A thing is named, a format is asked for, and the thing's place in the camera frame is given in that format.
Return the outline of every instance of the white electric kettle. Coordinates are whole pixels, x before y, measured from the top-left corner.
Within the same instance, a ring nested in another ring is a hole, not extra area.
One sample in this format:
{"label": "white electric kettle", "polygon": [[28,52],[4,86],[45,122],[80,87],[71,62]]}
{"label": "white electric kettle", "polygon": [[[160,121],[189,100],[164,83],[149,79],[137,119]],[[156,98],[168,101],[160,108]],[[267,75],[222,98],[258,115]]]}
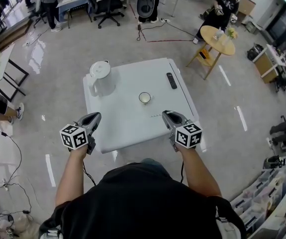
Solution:
{"label": "white electric kettle", "polygon": [[103,97],[112,94],[115,89],[115,80],[111,73],[111,66],[105,61],[98,61],[90,68],[87,82],[92,96]]}

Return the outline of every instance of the small cup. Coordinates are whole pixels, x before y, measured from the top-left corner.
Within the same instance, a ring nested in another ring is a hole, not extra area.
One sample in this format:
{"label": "small cup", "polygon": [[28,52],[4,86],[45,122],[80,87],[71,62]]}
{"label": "small cup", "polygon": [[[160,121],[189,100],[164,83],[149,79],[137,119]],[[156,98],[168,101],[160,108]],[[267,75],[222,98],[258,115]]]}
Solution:
{"label": "small cup", "polygon": [[151,95],[147,92],[142,92],[139,94],[138,99],[143,104],[147,104],[149,101],[151,101]]}

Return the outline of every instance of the small vase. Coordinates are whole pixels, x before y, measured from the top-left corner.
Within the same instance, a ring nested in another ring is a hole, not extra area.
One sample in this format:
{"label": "small vase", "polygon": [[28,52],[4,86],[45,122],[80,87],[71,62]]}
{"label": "small vase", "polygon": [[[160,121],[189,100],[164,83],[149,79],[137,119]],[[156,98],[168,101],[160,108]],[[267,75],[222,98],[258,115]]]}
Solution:
{"label": "small vase", "polygon": [[230,36],[227,36],[227,38],[225,38],[223,41],[222,41],[222,46],[226,46],[228,44],[228,42],[230,41]]}

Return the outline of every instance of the metal frame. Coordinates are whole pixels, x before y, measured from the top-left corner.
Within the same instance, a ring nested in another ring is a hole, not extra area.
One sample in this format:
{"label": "metal frame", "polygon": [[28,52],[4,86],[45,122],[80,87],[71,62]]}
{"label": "metal frame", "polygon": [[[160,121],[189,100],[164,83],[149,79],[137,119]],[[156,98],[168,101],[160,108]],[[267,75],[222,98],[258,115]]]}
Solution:
{"label": "metal frame", "polygon": [[14,96],[17,94],[17,92],[20,92],[22,93],[24,96],[25,96],[25,93],[19,89],[19,87],[21,86],[21,84],[23,83],[23,81],[25,80],[25,78],[28,77],[29,73],[27,73],[25,70],[23,70],[20,66],[18,66],[16,63],[14,63],[11,59],[8,60],[9,64],[13,65],[16,69],[18,69],[21,73],[24,74],[24,76],[22,77],[22,79],[20,80],[20,82],[17,84],[15,82],[15,80],[8,74],[8,73],[4,73],[6,74],[11,80],[13,80],[13,82],[16,83],[16,85],[14,85],[13,83],[11,83],[5,76],[3,77],[5,79],[5,81],[7,81],[12,87],[15,88],[15,91],[13,92],[12,96],[11,97],[8,97],[0,88],[0,93],[5,97],[7,98],[7,100],[9,102],[12,102]]}

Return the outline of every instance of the foot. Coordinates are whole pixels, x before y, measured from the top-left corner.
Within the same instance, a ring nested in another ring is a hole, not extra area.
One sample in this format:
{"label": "foot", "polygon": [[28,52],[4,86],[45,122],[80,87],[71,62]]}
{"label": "foot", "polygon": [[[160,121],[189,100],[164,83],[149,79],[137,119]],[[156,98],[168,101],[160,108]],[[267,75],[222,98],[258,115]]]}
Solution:
{"label": "foot", "polygon": [[18,120],[22,120],[22,116],[23,116],[23,112],[24,112],[24,105],[23,105],[23,103],[19,104],[19,107],[16,109],[16,111],[18,112],[17,119]]}
{"label": "foot", "polygon": [[156,18],[156,20],[151,20],[151,23],[152,23],[152,24],[155,24],[155,23],[157,23],[158,21],[159,21],[159,19]]}
{"label": "foot", "polygon": [[57,22],[57,26],[61,26],[62,24],[67,23],[67,22],[68,22],[67,20],[63,20],[63,21]]}
{"label": "foot", "polygon": [[62,27],[56,26],[55,28],[53,28],[53,29],[51,30],[51,32],[59,32],[59,31],[61,31],[61,30],[62,30]]}
{"label": "foot", "polygon": [[270,134],[273,134],[274,133],[274,126],[272,126],[271,127],[271,129],[270,129],[270,132],[269,132]]}
{"label": "foot", "polygon": [[8,121],[10,124],[13,124],[13,118],[12,117],[9,117]]}

